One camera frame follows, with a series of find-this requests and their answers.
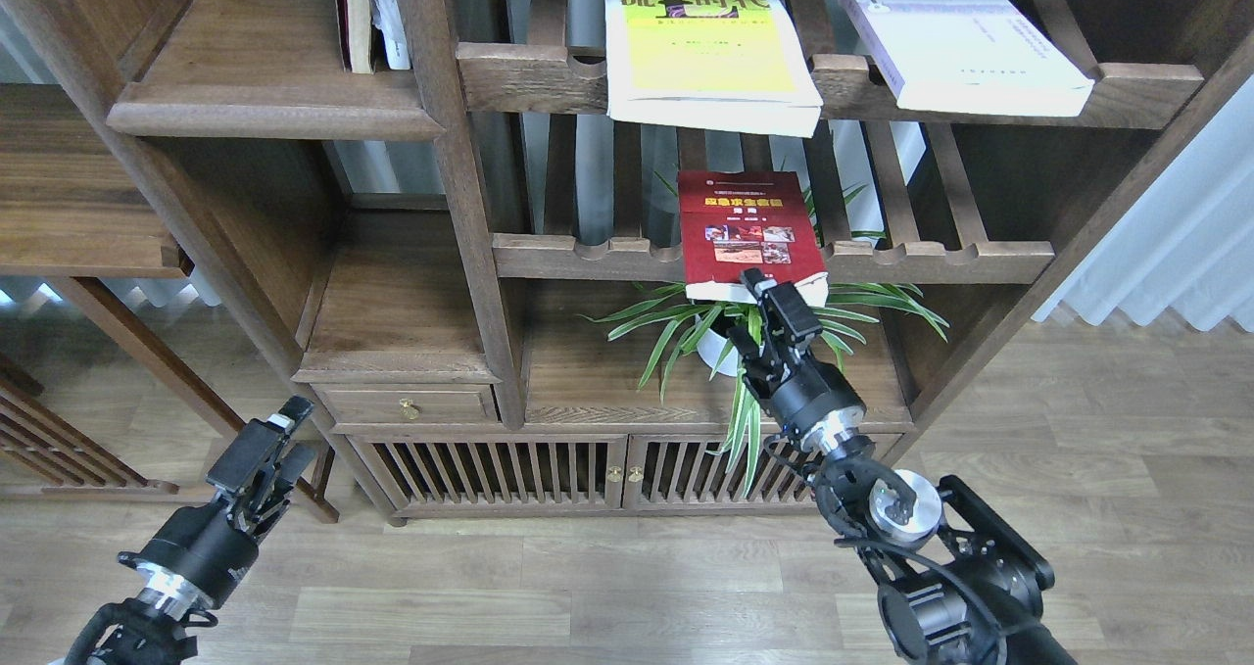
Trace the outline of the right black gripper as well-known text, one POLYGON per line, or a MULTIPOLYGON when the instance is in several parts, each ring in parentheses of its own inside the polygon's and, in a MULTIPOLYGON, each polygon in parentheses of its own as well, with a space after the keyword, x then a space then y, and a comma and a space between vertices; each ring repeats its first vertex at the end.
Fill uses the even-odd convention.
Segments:
POLYGON ((821 324, 796 285, 779 284, 761 269, 744 269, 741 282, 756 299, 762 325, 735 325, 729 340, 757 405, 789 440, 849 440, 856 435, 867 405, 836 366, 809 349, 821 335, 821 324))

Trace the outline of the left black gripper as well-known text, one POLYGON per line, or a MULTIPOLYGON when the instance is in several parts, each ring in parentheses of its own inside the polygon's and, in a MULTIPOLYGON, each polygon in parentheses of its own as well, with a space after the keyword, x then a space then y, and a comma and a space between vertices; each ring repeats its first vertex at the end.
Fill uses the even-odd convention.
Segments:
POLYGON ((288 509, 316 450, 290 448, 314 402, 292 396, 270 419, 251 420, 206 476, 214 499, 182 507, 139 550, 118 562, 147 577, 140 601, 157 610, 217 610, 237 588, 260 543, 288 509))

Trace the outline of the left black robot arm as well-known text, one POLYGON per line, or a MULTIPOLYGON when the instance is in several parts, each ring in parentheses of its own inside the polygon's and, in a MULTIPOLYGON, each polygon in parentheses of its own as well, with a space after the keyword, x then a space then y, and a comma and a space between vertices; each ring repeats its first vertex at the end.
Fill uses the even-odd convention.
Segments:
POLYGON ((103 605, 82 629, 66 664, 181 664, 197 655, 188 629, 213 629, 212 611, 237 588, 260 545, 288 508, 288 496, 314 460, 290 447, 314 402, 291 396, 275 415, 251 420, 224 448, 206 481, 214 498, 171 514, 139 552, 120 565, 147 578, 134 598, 103 605))

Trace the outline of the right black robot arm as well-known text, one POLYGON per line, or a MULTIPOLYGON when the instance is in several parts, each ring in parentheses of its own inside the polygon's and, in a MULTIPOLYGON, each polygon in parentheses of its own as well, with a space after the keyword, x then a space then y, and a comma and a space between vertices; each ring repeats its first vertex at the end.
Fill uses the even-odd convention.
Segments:
POLYGON ((800 452, 798 477, 878 592, 897 656, 909 664, 1071 664, 1042 624, 1055 571, 954 476, 932 483, 877 460, 867 407, 811 343, 821 330, 793 284, 741 275, 757 320, 734 329, 747 391, 800 452))

